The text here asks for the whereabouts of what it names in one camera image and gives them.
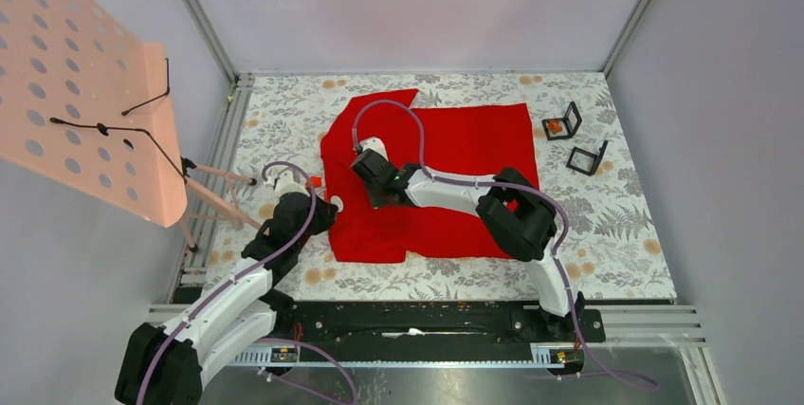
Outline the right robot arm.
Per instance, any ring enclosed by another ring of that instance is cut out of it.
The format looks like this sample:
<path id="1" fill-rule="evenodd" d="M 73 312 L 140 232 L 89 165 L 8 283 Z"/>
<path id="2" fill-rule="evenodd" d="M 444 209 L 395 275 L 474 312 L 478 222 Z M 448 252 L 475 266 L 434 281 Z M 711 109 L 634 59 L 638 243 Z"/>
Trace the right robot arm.
<path id="1" fill-rule="evenodd" d="M 536 285 L 545 331 L 566 341 L 580 333 L 585 298 L 557 257 L 569 231 L 558 203 L 517 170 L 496 175 L 440 173 L 419 164 L 397 168 L 377 150 L 356 148 L 353 172 L 377 207 L 437 208 L 479 218 L 496 246 L 523 262 Z"/>

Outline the round orange white brooch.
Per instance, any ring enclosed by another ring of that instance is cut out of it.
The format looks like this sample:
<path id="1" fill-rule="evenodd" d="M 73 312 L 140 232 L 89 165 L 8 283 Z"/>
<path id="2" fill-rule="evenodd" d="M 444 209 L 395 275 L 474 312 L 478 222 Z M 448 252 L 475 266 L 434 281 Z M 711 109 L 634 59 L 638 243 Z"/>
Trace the round orange white brooch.
<path id="1" fill-rule="evenodd" d="M 330 198 L 330 203 L 337 207 L 337 212 L 342 212 L 344 209 L 343 201 L 339 196 L 333 195 Z"/>

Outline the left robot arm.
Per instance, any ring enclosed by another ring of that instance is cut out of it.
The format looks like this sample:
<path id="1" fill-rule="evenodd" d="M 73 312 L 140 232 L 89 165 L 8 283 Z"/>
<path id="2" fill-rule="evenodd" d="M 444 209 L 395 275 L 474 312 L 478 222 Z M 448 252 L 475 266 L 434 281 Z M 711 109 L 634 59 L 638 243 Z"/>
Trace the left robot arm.
<path id="1" fill-rule="evenodd" d="M 214 377 L 256 340 L 293 330 L 291 299 L 274 288 L 339 205 L 306 191 L 280 197 L 227 278 L 169 320 L 131 334 L 114 389 L 120 404 L 196 404 Z"/>

